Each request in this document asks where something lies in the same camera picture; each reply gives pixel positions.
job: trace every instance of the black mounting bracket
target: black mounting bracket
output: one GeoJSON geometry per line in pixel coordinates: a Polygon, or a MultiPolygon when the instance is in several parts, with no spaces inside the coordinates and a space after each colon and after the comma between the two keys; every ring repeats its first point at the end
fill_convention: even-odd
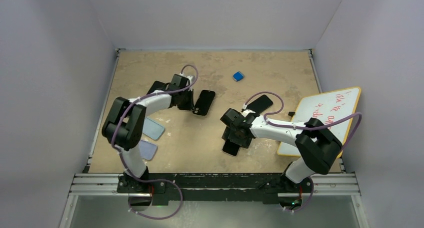
{"type": "MultiPolygon", "coordinates": [[[[185,201],[237,201],[281,204],[287,202],[287,193],[293,193],[290,202],[299,197],[299,186],[310,193],[309,180],[291,183],[281,173],[150,173],[141,179],[167,179],[176,183],[185,201]]],[[[154,206],[166,206],[169,201],[179,201],[178,190],[167,182],[140,183],[127,174],[119,176],[118,193],[149,193],[154,191],[154,206]]]]}

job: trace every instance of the black phone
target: black phone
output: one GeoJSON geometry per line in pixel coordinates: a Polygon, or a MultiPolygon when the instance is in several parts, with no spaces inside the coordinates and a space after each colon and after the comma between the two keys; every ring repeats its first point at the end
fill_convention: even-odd
{"type": "Polygon", "coordinates": [[[262,95],[255,101],[249,103],[246,109],[252,110],[253,112],[257,114],[261,114],[272,105],[273,105],[273,102],[271,101],[271,99],[266,95],[262,95]]]}
{"type": "Polygon", "coordinates": [[[223,146],[222,151],[235,157],[237,156],[237,153],[239,153],[240,150],[240,146],[237,145],[236,143],[232,143],[229,140],[225,141],[225,144],[223,146]]]}
{"type": "Polygon", "coordinates": [[[214,98],[214,91],[202,90],[202,92],[200,92],[200,96],[196,102],[196,105],[194,105],[193,113],[196,115],[205,116],[208,113],[214,98]]]}

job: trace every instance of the glass panel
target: glass panel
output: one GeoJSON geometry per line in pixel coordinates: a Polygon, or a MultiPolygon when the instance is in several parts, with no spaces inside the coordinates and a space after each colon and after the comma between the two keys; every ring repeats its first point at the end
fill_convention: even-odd
{"type": "MultiPolygon", "coordinates": [[[[313,197],[308,207],[291,215],[277,205],[261,202],[184,202],[174,217],[154,221],[128,212],[127,197],[80,196],[75,208],[73,228],[359,228],[350,196],[313,197]]],[[[166,216],[178,202],[149,207],[145,214],[166,216]]]]}

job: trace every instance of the blue object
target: blue object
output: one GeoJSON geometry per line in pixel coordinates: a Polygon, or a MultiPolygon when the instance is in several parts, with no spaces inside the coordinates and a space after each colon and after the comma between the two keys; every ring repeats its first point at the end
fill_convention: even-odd
{"type": "Polygon", "coordinates": [[[145,134],[146,136],[156,141],[157,139],[159,139],[159,137],[161,137],[164,131],[165,127],[163,127],[161,124],[155,122],[154,120],[148,117],[144,119],[143,134],[145,134]]]}
{"type": "Polygon", "coordinates": [[[242,80],[245,76],[240,72],[236,72],[233,76],[234,81],[238,82],[240,80],[242,80]]]}
{"type": "Polygon", "coordinates": [[[150,161],[151,159],[153,159],[153,157],[156,154],[156,151],[158,150],[158,146],[156,144],[147,142],[147,141],[143,141],[140,140],[138,143],[138,148],[140,150],[140,156],[143,159],[146,159],[148,161],[150,161]]]}

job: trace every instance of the blue eraser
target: blue eraser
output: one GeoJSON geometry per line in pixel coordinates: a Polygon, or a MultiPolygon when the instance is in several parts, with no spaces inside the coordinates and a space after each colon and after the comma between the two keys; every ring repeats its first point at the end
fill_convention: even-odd
{"type": "Polygon", "coordinates": [[[236,72],[233,76],[234,81],[238,82],[242,80],[245,76],[241,72],[236,72]]]}

